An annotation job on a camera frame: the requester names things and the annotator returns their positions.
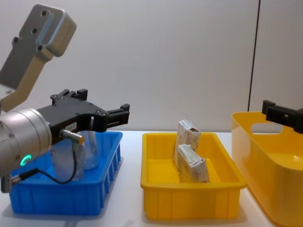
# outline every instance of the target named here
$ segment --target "screw hole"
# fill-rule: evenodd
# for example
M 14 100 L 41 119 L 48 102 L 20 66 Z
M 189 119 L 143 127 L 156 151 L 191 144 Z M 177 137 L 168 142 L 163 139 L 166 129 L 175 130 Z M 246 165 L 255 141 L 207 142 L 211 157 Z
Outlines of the screw hole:
M 17 37 L 14 37 L 13 43 L 16 43 L 16 42 L 18 42 L 18 38 L 17 38 Z

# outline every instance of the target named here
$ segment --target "yellow basket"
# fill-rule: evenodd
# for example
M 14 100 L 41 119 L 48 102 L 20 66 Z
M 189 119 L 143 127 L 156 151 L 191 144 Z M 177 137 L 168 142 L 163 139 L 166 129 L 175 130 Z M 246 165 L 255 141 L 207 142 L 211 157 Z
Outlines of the yellow basket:
M 303 135 L 283 127 L 279 134 L 253 134 L 269 123 L 261 112 L 232 115 L 232 157 L 265 212 L 284 226 L 303 226 Z
M 141 187 L 149 219 L 235 218 L 246 182 L 214 133 L 202 133 L 210 183 L 180 183 L 172 160 L 176 133 L 143 135 Z

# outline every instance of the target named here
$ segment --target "black cable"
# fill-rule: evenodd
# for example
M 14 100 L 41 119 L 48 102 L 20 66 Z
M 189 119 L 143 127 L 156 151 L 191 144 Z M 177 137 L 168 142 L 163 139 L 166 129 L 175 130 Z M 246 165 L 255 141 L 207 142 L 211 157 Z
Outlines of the black cable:
M 260 5 L 261 5 L 261 0 L 259 0 L 259 5 L 258 5 L 258 15 L 257 15 L 256 35 L 255 35 L 255 45 L 254 45 L 254 53 L 253 53 L 253 57 L 252 57 L 251 76 L 250 76 L 250 94 L 248 96 L 247 111 L 250 110 L 250 96 L 251 96 L 252 76 L 254 74 L 254 66 L 255 66 L 255 55 L 256 55 L 256 46 L 257 46 L 257 35 L 258 35 L 258 26 L 259 26 Z
M 31 169 L 31 170 L 29 170 L 25 173 L 19 174 L 19 177 L 20 177 L 21 181 L 23 181 L 23 180 L 31 177 L 32 175 L 35 175 L 37 173 L 41 173 L 41 174 L 47 176 L 49 179 L 51 179 L 52 181 L 54 181 L 56 183 L 59 183 L 59 184 L 69 183 L 73 180 L 73 178 L 74 178 L 74 176 L 76 175 L 76 172 L 77 172 L 77 157 L 76 157 L 75 151 L 72 151 L 72 157 L 73 157 L 73 160 L 74 160 L 74 169 L 72 171 L 71 177 L 67 181 L 59 181 L 56 178 L 54 178 L 53 176 L 51 176 L 50 174 L 48 174 L 47 172 L 45 172 L 43 170 L 40 170 L 38 168 Z

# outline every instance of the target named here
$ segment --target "blue plastic bin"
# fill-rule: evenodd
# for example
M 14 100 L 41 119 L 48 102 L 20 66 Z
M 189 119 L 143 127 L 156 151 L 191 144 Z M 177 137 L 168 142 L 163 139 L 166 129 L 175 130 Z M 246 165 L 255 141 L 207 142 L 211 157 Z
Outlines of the blue plastic bin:
M 96 133 L 99 166 L 85 171 L 84 179 L 57 184 L 36 174 L 13 186 L 9 194 L 14 212 L 26 214 L 98 215 L 121 161 L 121 132 Z M 16 175 L 38 167 L 51 175 L 54 169 L 50 152 L 15 170 Z

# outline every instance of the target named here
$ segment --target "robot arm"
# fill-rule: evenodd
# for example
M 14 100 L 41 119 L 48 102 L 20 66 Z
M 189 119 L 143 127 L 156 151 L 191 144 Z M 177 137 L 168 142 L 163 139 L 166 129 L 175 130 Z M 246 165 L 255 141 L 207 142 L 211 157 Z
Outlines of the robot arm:
M 85 89 L 52 95 L 52 104 L 38 110 L 10 111 L 27 99 L 44 64 L 65 52 L 75 30 L 76 24 L 64 10 L 35 5 L 19 37 L 13 39 L 12 51 L 0 71 L 0 104 L 9 111 L 0 116 L 2 192 L 10 192 L 12 184 L 22 180 L 11 178 L 10 173 L 24 165 L 25 158 L 34 160 L 65 138 L 82 143 L 83 138 L 75 134 L 78 131 L 103 132 L 128 123 L 128 104 L 105 111 L 86 101 Z

